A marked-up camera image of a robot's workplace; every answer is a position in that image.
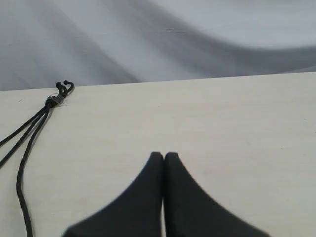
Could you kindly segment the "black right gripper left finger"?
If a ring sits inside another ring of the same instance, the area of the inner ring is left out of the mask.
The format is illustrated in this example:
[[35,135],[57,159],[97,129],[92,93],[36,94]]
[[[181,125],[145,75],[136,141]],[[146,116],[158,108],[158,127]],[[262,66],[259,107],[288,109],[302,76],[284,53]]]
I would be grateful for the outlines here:
[[152,152],[144,168],[114,201],[68,227],[66,237],[159,237],[163,156]]

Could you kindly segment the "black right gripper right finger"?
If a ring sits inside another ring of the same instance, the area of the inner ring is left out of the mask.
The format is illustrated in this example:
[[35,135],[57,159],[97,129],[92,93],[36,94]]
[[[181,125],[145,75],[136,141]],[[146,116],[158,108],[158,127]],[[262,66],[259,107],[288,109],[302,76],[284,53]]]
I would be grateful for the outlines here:
[[193,179],[179,156],[164,159],[164,219],[168,237],[267,237],[212,199]]

